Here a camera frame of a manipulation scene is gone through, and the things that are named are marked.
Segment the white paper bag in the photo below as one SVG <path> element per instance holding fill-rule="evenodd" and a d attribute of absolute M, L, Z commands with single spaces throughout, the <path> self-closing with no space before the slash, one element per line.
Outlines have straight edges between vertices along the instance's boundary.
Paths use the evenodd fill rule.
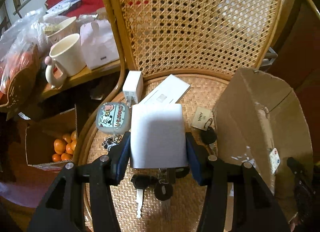
<path fill-rule="evenodd" d="M 108 20 L 96 20 L 80 28 L 81 48 L 89 69 L 119 59 L 116 42 Z"/>

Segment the chair seat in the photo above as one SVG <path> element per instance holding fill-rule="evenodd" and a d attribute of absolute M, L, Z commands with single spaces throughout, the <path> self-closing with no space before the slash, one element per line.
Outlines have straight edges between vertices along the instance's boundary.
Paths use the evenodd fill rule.
<path fill-rule="evenodd" d="M 188 92 L 179 101 L 182 104 L 186 132 L 192 132 L 196 142 L 203 145 L 200 140 L 199 130 L 191 127 L 193 116 L 197 107 L 212 109 L 219 96 L 227 86 L 226 81 L 214 77 L 196 74 L 177 75 L 191 85 Z M 150 80 L 144 83 L 142 97 L 150 93 L 165 77 Z M 114 101 L 125 102 L 123 94 L 119 94 Z M 93 162 L 108 151 L 101 145 L 106 135 L 98 131 L 92 142 L 87 163 Z M 142 207 L 142 217 L 137 218 L 136 189 L 130 182 L 133 174 L 144 173 L 156 175 L 158 170 L 133 169 L 128 165 L 124 179 L 119 186 L 112 186 L 111 193 L 121 231 L 193 231 L 197 228 L 204 202 L 206 187 L 200 187 L 193 180 L 191 174 L 183 179 L 177 179 L 173 185 L 171 198 L 171 218 L 166 218 L 161 203 L 153 193 L 153 188 L 145 190 Z M 86 184 L 86 193 L 90 202 L 89 185 Z M 92 221 L 86 219 L 86 225 L 92 229 Z"/>

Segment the mug handle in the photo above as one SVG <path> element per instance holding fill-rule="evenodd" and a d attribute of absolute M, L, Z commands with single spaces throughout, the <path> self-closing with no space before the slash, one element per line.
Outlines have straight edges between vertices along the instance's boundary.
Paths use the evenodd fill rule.
<path fill-rule="evenodd" d="M 54 89 L 56 87 L 62 86 L 67 78 L 67 73 L 64 72 L 62 67 L 59 67 L 62 75 L 59 78 L 56 78 L 54 76 L 53 69 L 55 65 L 59 66 L 59 63 L 55 59 L 52 59 L 50 56 L 47 56 L 44 59 L 44 63 L 47 65 L 47 68 L 45 69 L 45 78 L 47 79 L 47 82 L 51 84 L 51 88 Z"/>

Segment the yellow key tag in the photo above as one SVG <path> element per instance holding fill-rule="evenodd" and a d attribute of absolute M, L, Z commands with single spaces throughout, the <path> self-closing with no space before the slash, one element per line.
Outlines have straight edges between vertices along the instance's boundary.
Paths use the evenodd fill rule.
<path fill-rule="evenodd" d="M 211 124 L 211 111 L 201 107 L 197 107 L 191 126 L 206 131 L 208 129 L 208 126 L 210 126 Z"/>

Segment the cream mug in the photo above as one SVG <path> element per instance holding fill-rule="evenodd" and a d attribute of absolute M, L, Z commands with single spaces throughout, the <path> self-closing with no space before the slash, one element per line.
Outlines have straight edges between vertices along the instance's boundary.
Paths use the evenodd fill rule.
<path fill-rule="evenodd" d="M 52 88 L 60 87 L 67 77 L 79 73 L 86 66 L 80 34 L 68 35 L 54 44 L 44 62 L 47 65 L 45 77 Z M 59 78 L 55 78 L 53 74 L 55 66 L 62 72 Z"/>

